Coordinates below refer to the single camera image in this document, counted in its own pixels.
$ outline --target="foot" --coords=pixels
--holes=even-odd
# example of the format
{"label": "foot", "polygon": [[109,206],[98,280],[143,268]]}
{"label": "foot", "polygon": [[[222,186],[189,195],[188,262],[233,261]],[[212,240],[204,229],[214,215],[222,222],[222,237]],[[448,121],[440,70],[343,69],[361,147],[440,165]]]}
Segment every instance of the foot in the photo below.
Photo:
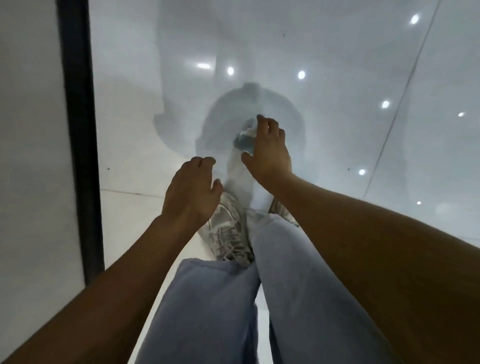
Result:
{"label": "foot", "polygon": [[213,216],[198,232],[216,260],[236,260],[243,266],[254,261],[245,213],[232,195],[223,192]]}
{"label": "foot", "polygon": [[288,212],[288,210],[283,206],[280,201],[278,201],[276,198],[273,199],[272,204],[270,205],[270,209],[268,210],[268,213],[270,214],[277,214],[281,218],[285,219],[288,221],[290,224],[295,225],[297,228],[300,226],[298,222],[295,220],[295,218]]}

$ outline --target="light blue jeans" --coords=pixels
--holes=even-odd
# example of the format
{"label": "light blue jeans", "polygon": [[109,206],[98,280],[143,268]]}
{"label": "light blue jeans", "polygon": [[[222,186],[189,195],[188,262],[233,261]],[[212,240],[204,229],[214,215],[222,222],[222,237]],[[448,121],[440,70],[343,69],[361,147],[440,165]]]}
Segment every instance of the light blue jeans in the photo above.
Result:
{"label": "light blue jeans", "polygon": [[260,281],[276,364],[398,362],[301,229],[271,214],[249,229],[249,237],[256,261],[248,267],[182,261],[137,364],[256,363]]}

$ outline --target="pants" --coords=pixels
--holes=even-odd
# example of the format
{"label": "pants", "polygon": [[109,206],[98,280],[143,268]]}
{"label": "pants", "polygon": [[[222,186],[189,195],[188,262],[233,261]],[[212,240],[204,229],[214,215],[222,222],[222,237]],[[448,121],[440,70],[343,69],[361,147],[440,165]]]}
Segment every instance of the pants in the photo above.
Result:
{"label": "pants", "polygon": [[235,261],[181,262],[137,364],[256,363],[260,281],[276,364],[397,363],[301,229],[271,214],[249,237],[256,261],[247,268]]}

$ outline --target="black border strip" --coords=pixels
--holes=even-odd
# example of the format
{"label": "black border strip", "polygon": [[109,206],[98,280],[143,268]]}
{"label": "black border strip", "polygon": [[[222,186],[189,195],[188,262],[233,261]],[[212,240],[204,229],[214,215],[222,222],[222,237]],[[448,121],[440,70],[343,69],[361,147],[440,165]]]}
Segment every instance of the black border strip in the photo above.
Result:
{"label": "black border strip", "polygon": [[105,270],[88,0],[57,0],[85,284]]}

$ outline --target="gray wall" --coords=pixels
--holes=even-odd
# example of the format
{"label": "gray wall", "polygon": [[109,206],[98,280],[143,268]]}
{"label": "gray wall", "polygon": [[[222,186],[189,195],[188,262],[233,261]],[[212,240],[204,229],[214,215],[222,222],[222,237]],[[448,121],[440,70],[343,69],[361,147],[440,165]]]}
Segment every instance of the gray wall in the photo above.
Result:
{"label": "gray wall", "polygon": [[0,362],[84,287],[54,0],[0,4]]}

